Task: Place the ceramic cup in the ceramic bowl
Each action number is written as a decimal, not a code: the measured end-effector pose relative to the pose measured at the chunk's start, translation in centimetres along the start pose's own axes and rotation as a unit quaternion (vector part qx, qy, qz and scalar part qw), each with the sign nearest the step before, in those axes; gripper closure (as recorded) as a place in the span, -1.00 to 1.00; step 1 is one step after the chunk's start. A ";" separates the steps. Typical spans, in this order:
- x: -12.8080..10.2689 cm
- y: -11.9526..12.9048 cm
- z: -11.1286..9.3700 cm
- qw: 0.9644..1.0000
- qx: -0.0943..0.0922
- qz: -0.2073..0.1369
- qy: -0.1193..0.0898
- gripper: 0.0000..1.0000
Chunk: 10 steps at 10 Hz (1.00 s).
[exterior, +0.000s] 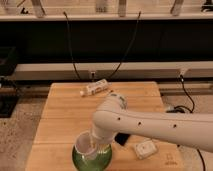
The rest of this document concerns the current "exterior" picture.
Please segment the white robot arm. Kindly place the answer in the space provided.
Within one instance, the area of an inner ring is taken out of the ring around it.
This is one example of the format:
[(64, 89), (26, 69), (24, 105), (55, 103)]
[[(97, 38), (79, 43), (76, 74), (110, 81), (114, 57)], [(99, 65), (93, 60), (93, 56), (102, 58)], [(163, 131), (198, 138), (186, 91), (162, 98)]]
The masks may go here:
[(110, 144), (116, 133), (144, 136), (213, 153), (213, 114), (135, 112), (126, 99), (110, 93), (92, 116), (91, 135)]

